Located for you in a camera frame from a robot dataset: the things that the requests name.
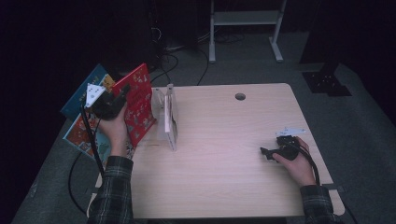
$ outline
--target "black stand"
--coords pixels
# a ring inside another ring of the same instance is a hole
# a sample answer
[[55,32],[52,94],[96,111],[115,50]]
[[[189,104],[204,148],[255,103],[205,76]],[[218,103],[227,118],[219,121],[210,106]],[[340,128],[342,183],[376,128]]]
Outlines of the black stand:
[[334,75],[339,64],[336,51],[318,72],[304,72],[303,76],[313,93],[327,93],[329,96],[351,96],[346,86],[340,84]]

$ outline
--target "person's right hand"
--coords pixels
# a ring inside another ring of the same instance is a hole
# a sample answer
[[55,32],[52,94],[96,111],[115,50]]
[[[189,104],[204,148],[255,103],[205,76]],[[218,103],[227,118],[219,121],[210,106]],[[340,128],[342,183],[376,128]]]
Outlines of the person's right hand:
[[[308,144],[304,142],[301,138],[296,138],[299,141],[300,146],[306,148],[307,153],[309,154]],[[289,161],[276,153],[273,154],[273,157],[275,160],[279,161],[285,166],[285,168],[289,171],[291,177],[294,179],[295,182],[297,182],[300,187],[307,185],[316,185],[311,164],[309,164],[309,161],[305,158],[303,154],[301,154],[301,152],[293,161]]]

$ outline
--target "book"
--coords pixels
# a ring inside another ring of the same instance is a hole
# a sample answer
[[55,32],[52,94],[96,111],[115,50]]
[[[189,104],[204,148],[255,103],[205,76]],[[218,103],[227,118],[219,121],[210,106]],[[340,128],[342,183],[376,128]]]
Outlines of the book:
[[[98,83],[98,85],[104,86],[107,91],[111,91],[114,84],[115,81],[109,74],[106,74],[104,78],[100,81],[100,83]],[[64,135],[64,141],[66,141],[73,148],[83,152],[86,156],[88,156],[92,160],[95,160],[93,156],[91,141],[88,136],[84,122],[82,120],[81,113],[79,111],[80,104],[81,103],[76,105],[78,110],[78,115],[74,120],[73,124],[70,126],[67,133]],[[96,116],[90,113],[86,113],[86,116],[88,118],[91,131],[95,133],[95,144],[97,146],[99,158],[102,162],[102,165],[105,167],[107,163],[107,158],[110,155],[110,150],[111,150],[110,142],[108,138],[97,128]],[[132,145],[129,144],[127,146],[127,158],[131,159],[133,155],[134,155],[134,149],[132,148]]]
[[99,85],[100,83],[103,83],[106,75],[108,75],[106,69],[101,64],[97,64],[87,78],[85,78],[81,83],[72,97],[62,107],[61,113],[70,120],[76,120],[79,115],[81,103],[85,101],[88,83]]
[[114,84],[112,87],[114,95],[120,94],[125,85],[130,85],[130,90],[126,95],[125,123],[132,147],[136,148],[139,141],[156,121],[151,110],[152,88],[149,82],[149,70],[145,63],[140,64]]
[[164,96],[164,132],[172,150],[177,150],[177,117],[176,96],[173,84],[169,84]]

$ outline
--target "table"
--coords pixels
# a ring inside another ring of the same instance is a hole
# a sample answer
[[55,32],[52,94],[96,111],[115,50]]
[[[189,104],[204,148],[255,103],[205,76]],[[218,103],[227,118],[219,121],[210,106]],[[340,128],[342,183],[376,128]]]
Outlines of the table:
[[[285,127],[306,129],[298,136],[310,146],[321,183],[332,183],[288,84],[175,87],[175,93],[177,151],[156,123],[134,154],[135,218],[302,216],[298,186],[260,152],[277,148],[276,132]],[[335,214],[343,214],[337,191],[330,194]]]
[[216,61],[215,50],[215,26],[217,25],[274,25],[274,35],[269,37],[271,48],[278,63],[283,62],[282,54],[276,43],[280,25],[282,24],[287,0],[282,0],[279,10],[267,11],[215,11],[214,0],[211,1],[210,8],[210,41],[209,41],[209,61]]

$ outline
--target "white metal frame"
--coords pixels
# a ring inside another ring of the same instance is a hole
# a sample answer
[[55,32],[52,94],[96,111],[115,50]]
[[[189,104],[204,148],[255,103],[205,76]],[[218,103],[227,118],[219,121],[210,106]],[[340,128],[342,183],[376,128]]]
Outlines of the white metal frame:
[[283,62],[282,54],[277,46],[280,25],[283,20],[287,0],[283,0],[280,10],[270,11],[227,11],[215,12],[215,1],[212,0],[210,6],[210,42],[209,61],[216,61],[215,50],[215,26],[216,25],[275,25],[274,35],[269,37],[271,48],[276,57],[276,61]]

